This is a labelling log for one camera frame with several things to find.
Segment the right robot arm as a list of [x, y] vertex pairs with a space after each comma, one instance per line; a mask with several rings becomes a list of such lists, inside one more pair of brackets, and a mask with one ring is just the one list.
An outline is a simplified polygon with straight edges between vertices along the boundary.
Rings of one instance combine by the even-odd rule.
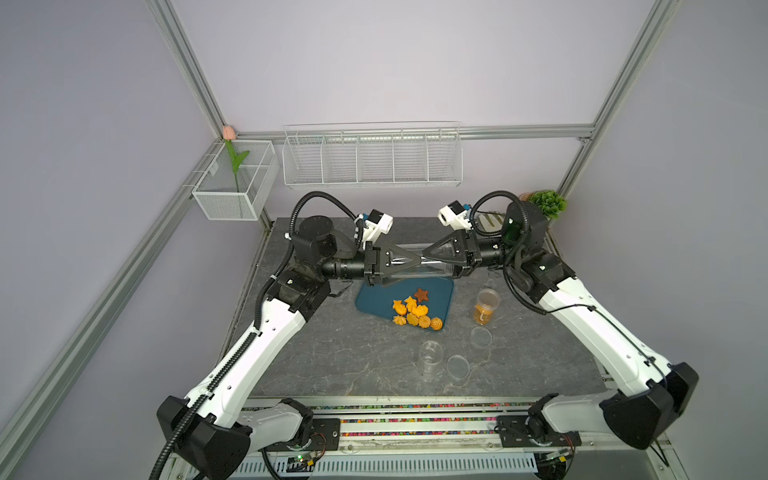
[[547, 394], [528, 410], [526, 429], [537, 443], [570, 432], [608, 433], [639, 450], [652, 446], [685, 411], [699, 382], [687, 363], [670, 363], [621, 324], [588, 291], [575, 271], [544, 247], [549, 220], [515, 194], [496, 190], [468, 206], [442, 207], [437, 218], [452, 232], [426, 248], [426, 259], [460, 278], [496, 269], [528, 310], [561, 322], [607, 370], [615, 386], [599, 394]]

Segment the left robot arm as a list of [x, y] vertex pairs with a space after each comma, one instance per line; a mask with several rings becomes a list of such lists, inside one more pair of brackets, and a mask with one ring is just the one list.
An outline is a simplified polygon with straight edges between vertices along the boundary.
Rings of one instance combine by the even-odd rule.
[[374, 280], [393, 271], [395, 245], [382, 241], [394, 219], [379, 210], [354, 214], [338, 198], [311, 191], [289, 218], [287, 250], [257, 296], [254, 320], [225, 356], [186, 396], [170, 396], [157, 418], [165, 437], [150, 478], [160, 478], [171, 455], [199, 478], [227, 479], [253, 451], [278, 443], [305, 445], [312, 411], [283, 399], [239, 420], [253, 388], [283, 347], [331, 295], [331, 281]]

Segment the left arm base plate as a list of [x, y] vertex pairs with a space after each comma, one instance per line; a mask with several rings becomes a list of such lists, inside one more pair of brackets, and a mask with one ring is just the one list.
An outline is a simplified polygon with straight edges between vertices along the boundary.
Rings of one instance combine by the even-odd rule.
[[267, 447], [269, 452], [337, 451], [341, 440], [341, 420], [334, 417], [314, 419], [306, 433], [297, 440], [279, 442]]

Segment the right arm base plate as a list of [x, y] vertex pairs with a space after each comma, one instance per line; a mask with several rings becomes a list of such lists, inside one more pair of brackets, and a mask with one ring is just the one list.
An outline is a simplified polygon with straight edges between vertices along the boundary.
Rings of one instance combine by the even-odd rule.
[[548, 424], [527, 414], [499, 415], [493, 431], [504, 448], [512, 447], [578, 447], [577, 432], [555, 432]]

